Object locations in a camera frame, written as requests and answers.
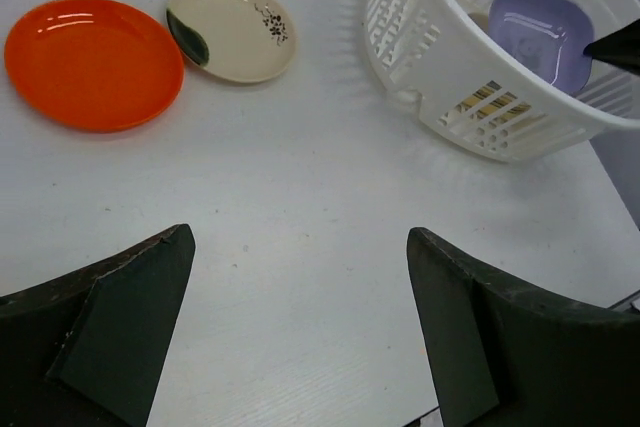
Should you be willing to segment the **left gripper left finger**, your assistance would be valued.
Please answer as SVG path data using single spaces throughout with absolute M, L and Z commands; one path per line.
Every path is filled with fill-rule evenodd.
M 2 425 L 146 425 L 195 249 L 177 224 L 3 296 Z

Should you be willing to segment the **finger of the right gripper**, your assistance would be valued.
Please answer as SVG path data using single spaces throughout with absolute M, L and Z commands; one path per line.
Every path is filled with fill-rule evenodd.
M 633 75 L 640 73 L 640 20 L 591 42 L 584 50 L 587 57 Z

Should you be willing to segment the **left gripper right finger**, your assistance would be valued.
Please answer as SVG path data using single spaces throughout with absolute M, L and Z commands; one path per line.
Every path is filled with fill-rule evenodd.
M 639 299 L 574 300 L 413 228 L 408 271 L 441 426 L 635 426 Z

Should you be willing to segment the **lavender square plate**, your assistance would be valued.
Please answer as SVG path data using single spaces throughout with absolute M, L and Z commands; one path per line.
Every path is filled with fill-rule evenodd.
M 494 0 L 488 35 L 533 74 L 575 94 L 591 75 L 583 54 L 595 38 L 590 17 L 569 0 Z

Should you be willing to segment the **orange round plate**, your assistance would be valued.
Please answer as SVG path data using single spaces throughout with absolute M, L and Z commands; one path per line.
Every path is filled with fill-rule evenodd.
M 185 71 L 169 32 L 114 0 L 53 0 L 33 8 L 10 29 L 4 64 L 31 109 L 97 133 L 135 128 L 164 113 Z

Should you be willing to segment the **yellow square panda plate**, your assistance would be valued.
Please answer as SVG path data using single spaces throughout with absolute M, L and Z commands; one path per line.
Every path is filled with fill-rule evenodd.
M 489 81 L 454 107 L 457 114 L 464 114 L 472 121 L 487 120 L 492 126 L 522 120 L 530 110 L 530 104 L 496 81 Z

